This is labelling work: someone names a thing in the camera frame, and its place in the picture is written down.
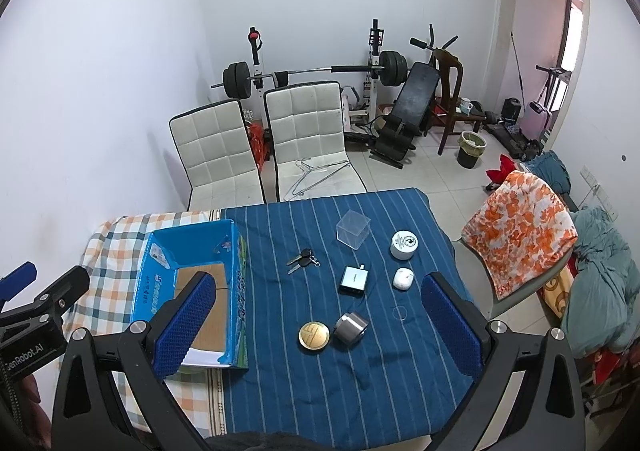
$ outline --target blue gripper pad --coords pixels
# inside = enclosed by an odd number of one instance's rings
[[[484,368],[481,342],[443,290],[443,286],[438,284],[432,274],[425,276],[420,288],[422,306],[438,330],[458,370],[476,380]],[[448,288],[449,294],[455,294],[451,287]]]
[[[187,287],[175,299],[165,302],[151,318],[151,327],[154,321],[166,324],[158,336],[149,333],[154,341],[152,367],[158,379],[162,381],[178,371],[215,301],[216,283],[213,277],[206,272],[197,272]],[[168,313],[172,314],[170,319],[166,318]]]
[[[5,277],[0,277],[0,301],[12,300],[18,292],[24,290],[35,280],[36,266],[30,261],[25,261],[15,271]]]

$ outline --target small table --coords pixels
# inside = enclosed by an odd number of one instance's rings
[[[357,251],[340,243],[335,225],[349,209],[371,218],[371,235]],[[439,431],[471,385],[455,367],[420,299],[422,277],[440,271],[468,299],[452,245],[437,226],[428,199],[415,189],[317,198],[203,213],[123,218],[92,238],[83,265],[91,289],[74,308],[67,333],[122,330],[146,235],[155,229],[229,218],[248,246],[246,330],[248,370],[196,370],[167,380],[178,403],[204,435],[260,431],[296,433],[340,449],[366,449]],[[393,259],[391,236],[417,234],[409,261]],[[286,261],[311,247],[321,262],[287,275]],[[366,293],[338,292],[346,265],[369,270]],[[414,270],[408,291],[391,286],[396,270]],[[394,309],[404,307],[406,318]],[[308,321],[331,329],[346,312],[370,322],[351,349],[331,341],[321,352],[298,344]],[[137,427],[137,406],[118,378]]]

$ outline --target teal comforter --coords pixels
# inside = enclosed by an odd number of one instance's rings
[[[562,330],[574,357],[608,345],[622,351],[634,338],[638,320],[634,302],[640,272],[631,250],[600,207],[571,213],[578,240],[578,275],[569,295]]]

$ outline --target car key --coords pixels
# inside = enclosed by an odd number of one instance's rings
[[[290,260],[287,262],[287,266],[289,266],[289,265],[293,265],[294,263],[296,263],[297,261],[300,261],[300,259],[302,259],[302,258],[304,258],[304,257],[311,257],[311,256],[313,256],[313,251],[312,251],[311,249],[309,249],[309,248],[302,249],[302,250],[300,251],[300,254],[299,254],[298,256],[296,256],[296,257],[295,257],[295,258],[293,258],[293,259],[290,259]]]
[[[320,262],[317,261],[312,254],[309,257],[302,257],[295,267],[289,269],[289,272],[287,272],[287,274],[291,274],[292,272],[297,271],[300,267],[306,267],[310,264],[314,264],[316,267],[320,267]]]

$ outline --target barbell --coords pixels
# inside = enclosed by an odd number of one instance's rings
[[[308,70],[286,70],[252,76],[246,61],[231,63],[222,73],[222,83],[211,85],[211,88],[224,87],[225,94],[231,99],[248,99],[251,97],[251,81],[270,77],[276,88],[289,84],[289,75],[311,72],[370,72],[372,77],[379,78],[384,86],[400,86],[406,81],[408,67],[406,59],[394,50],[383,50],[380,53],[380,65],[336,65]]]

